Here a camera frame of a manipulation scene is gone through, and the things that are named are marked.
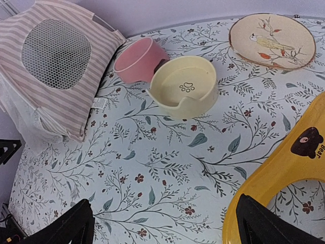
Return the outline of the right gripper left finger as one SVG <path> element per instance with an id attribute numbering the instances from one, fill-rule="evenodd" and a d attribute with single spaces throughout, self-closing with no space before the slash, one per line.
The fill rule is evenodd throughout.
<path id="1" fill-rule="evenodd" d="M 93 243 L 94 217 L 87 199 L 80 200 L 46 228 L 22 240 L 27 244 Z"/>

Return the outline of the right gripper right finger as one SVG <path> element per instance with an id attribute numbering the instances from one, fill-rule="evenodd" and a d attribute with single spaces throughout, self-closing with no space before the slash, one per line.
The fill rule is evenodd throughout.
<path id="1" fill-rule="evenodd" d="M 236 207 L 241 243 L 309 244 L 324 241 L 282 220 L 249 195 Z"/>

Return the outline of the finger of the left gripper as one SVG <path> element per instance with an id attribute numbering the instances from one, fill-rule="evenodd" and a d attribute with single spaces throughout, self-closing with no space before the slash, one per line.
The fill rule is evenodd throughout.
<path id="1" fill-rule="evenodd" d="M 16 151 L 21 148 L 22 143 L 21 140 L 9 140 L 9 139 L 1 139 L 0 147 L 1 147 L 1 159 L 0 164 L 5 165 L 8 160 L 16 153 Z"/>

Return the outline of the yellow bowl stand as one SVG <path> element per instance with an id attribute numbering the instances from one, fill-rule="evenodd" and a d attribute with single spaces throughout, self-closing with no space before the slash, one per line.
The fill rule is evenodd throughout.
<path id="1" fill-rule="evenodd" d="M 222 243 L 240 243 L 236 207 L 242 194 L 267 206 L 284 187 L 296 181 L 324 181 L 324 93 L 318 95 L 281 144 L 242 184 L 223 223 Z"/>

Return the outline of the pink striped pet tent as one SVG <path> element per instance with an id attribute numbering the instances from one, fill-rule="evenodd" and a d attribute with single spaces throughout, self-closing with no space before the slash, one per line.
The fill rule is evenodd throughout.
<path id="1" fill-rule="evenodd" d="M 1 22 L 1 109 L 38 155 L 83 142 L 92 104 L 125 37 L 68 1 L 35 1 Z"/>

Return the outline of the cream pet bowl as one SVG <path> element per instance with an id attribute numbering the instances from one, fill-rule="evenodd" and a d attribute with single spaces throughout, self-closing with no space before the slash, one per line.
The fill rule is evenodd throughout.
<path id="1" fill-rule="evenodd" d="M 174 119 L 198 117 L 218 99 L 215 67 L 200 56 L 172 59 L 156 71 L 146 92 Z"/>

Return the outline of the pink pet bowl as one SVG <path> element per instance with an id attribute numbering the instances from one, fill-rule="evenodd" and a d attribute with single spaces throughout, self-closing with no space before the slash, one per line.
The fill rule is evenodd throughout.
<path id="1" fill-rule="evenodd" d="M 164 49 L 151 37 L 131 44 L 117 58 L 114 72 L 124 83 L 150 83 L 157 70 L 170 60 Z"/>

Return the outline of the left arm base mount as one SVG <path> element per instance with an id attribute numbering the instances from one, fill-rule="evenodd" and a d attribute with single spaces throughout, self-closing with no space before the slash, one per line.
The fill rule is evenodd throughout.
<path id="1" fill-rule="evenodd" d="M 1 206 L 1 243 L 20 243 L 26 235 L 10 213 L 8 205 Z"/>

